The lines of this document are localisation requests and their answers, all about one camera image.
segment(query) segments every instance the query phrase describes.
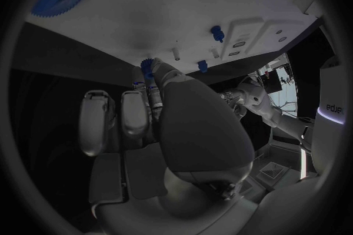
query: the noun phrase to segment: blue knob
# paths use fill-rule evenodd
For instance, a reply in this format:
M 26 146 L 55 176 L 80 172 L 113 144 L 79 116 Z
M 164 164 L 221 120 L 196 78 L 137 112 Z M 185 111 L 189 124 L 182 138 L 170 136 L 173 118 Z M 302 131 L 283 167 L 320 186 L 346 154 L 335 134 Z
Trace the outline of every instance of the blue knob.
M 200 70 L 202 73 L 207 72 L 207 63 L 206 63 L 205 60 L 200 61 L 200 62 L 198 62 L 197 64 L 198 64 L 198 66 L 199 66 L 199 70 Z
M 153 73 L 151 69 L 153 59 L 145 59 L 141 62 L 141 70 L 144 73 L 145 79 L 152 79 Z
M 214 35 L 214 39 L 216 41 L 220 41 L 220 43 L 223 43 L 224 33 L 221 31 L 221 27 L 219 25 L 216 25 L 211 28 L 211 32 Z

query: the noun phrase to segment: blue light strip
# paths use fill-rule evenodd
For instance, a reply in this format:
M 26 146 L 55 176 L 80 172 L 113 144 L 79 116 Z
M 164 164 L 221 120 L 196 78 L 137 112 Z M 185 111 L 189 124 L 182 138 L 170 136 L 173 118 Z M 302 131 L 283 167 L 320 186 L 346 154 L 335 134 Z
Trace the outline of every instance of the blue light strip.
M 343 123 L 342 121 L 340 121 L 340 120 L 333 119 L 332 117 L 329 117 L 329 116 L 323 114 L 323 113 L 320 111 L 320 108 L 318 108 L 318 113 L 319 113 L 319 115 L 323 116 L 324 118 L 329 119 L 329 120 L 331 120 L 331 121 L 333 121 L 333 122 L 339 123 L 340 125 L 343 125 L 343 124 L 344 124 L 344 123 Z

